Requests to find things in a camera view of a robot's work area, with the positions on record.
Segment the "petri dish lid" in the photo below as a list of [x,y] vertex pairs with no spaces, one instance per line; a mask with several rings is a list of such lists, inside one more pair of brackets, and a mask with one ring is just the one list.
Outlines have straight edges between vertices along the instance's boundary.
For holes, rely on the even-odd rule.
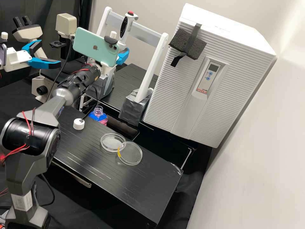
[[117,150],[118,157],[127,165],[137,165],[142,160],[142,150],[134,142],[124,142],[123,149]]
[[118,148],[120,151],[124,149],[125,145],[123,144],[126,139],[118,133],[107,133],[104,134],[101,138],[102,147],[111,153],[116,153]]

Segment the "white knob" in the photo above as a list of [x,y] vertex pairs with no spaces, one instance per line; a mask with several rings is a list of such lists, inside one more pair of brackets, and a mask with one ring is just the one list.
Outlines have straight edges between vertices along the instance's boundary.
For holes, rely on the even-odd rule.
[[117,37],[117,32],[116,31],[111,31],[110,32],[110,37],[115,39]]
[[9,34],[7,32],[2,32],[1,33],[1,38],[4,40],[7,40],[7,38],[9,37]]
[[82,130],[85,126],[85,120],[82,119],[74,119],[73,128],[76,130]]

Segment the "gray robotic arm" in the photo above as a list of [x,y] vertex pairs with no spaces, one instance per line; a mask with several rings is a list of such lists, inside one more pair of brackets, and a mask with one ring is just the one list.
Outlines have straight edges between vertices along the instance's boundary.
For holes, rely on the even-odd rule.
[[[100,66],[87,64],[88,70],[70,75],[55,89],[53,97],[33,111],[19,113],[10,119],[0,135],[0,149],[6,155],[26,144],[22,153],[12,154],[5,160],[6,182],[13,206],[6,216],[5,228],[47,228],[48,211],[39,206],[36,197],[35,177],[47,171],[60,142],[57,118],[64,106],[71,105],[85,93],[101,75]],[[29,131],[26,119],[33,122]]]

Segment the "white wall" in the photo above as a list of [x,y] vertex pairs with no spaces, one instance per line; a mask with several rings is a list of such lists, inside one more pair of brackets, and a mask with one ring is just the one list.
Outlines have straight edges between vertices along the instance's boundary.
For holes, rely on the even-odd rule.
[[279,59],[207,170],[188,229],[304,228],[304,10],[291,2]]
[[[287,14],[290,2],[290,0],[93,0],[89,30],[94,33],[97,31],[105,7],[110,6],[121,15],[129,10],[134,11],[139,16],[138,23],[159,33],[168,33],[169,42],[174,35],[184,4],[190,3],[256,28],[270,41],[274,50],[278,51],[277,37],[274,37],[274,34],[281,30],[282,18]],[[126,43],[131,51],[126,63],[134,63],[147,69],[154,47],[133,37],[129,37]],[[166,52],[167,49],[156,68],[156,74],[160,72]]]

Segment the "smartphone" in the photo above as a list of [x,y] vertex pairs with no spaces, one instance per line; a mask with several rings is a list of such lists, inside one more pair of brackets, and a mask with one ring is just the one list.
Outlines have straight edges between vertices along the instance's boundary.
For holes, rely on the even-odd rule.
[[73,49],[98,62],[104,62],[109,67],[115,65],[119,53],[118,44],[111,45],[103,37],[81,27],[76,29]]
[[6,65],[6,52],[7,52],[6,44],[1,44],[0,45],[0,66]]

